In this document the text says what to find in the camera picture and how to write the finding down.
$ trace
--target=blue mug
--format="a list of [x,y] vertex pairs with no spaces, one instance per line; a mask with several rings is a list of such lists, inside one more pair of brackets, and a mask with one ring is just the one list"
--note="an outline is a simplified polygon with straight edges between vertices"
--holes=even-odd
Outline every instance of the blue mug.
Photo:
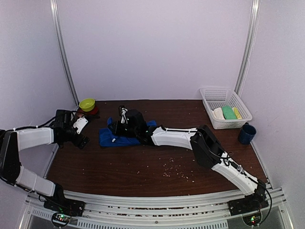
[[249,123],[245,123],[238,135],[238,141],[243,145],[249,145],[256,134],[256,129]]

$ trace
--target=wooden table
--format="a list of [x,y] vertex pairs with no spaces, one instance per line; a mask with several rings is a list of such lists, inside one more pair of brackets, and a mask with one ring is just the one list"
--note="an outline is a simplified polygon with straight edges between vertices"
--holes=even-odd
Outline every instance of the wooden table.
[[65,190],[123,197],[166,197],[237,189],[222,175],[202,168],[191,150],[173,146],[100,147],[99,129],[108,117],[119,119],[118,106],[137,109],[146,121],[172,128],[208,125],[232,158],[253,176],[267,181],[251,146],[237,140],[239,129],[214,130],[201,100],[99,101],[100,119],[83,134],[90,142],[79,150],[66,143],[57,152],[48,179]]

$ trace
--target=blue cloth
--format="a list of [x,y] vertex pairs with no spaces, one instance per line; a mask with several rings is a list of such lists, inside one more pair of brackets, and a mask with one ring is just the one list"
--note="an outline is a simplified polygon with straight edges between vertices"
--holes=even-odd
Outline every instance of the blue cloth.
[[[112,123],[112,118],[108,118],[107,125]],[[156,121],[149,121],[147,122],[148,126],[157,126]],[[136,146],[141,145],[135,137],[123,137],[123,136],[116,136],[112,134],[109,128],[100,129],[100,146],[104,147],[118,147],[118,146]]]

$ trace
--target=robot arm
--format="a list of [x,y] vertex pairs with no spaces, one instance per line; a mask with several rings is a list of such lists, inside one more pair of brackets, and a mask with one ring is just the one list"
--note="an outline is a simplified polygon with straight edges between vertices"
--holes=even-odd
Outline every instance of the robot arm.
[[0,131],[0,178],[7,184],[28,191],[35,191],[44,197],[44,207],[67,215],[81,216],[84,202],[65,198],[63,188],[25,168],[19,159],[21,150],[35,146],[59,144],[71,141],[82,149],[89,141],[81,134],[88,123],[85,117],[71,123],[71,112],[58,110],[51,127]]
[[108,126],[114,135],[136,137],[144,145],[177,146],[190,149],[200,166],[220,173],[236,185],[245,198],[229,202],[231,215],[268,206],[265,183],[250,175],[241,165],[233,161],[206,125],[191,129],[148,127],[142,114],[137,110],[126,111],[127,109],[123,106],[119,109],[121,109],[120,115],[124,115],[124,122],[117,121]]

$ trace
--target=white basket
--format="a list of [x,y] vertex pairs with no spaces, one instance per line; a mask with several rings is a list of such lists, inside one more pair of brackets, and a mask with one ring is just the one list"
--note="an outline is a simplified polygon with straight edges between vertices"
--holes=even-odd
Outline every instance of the white basket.
[[[233,90],[226,88],[200,88],[200,93],[214,129],[241,128],[246,122],[252,120],[249,110]],[[243,119],[219,120],[214,118],[212,110],[227,105],[236,107]]]

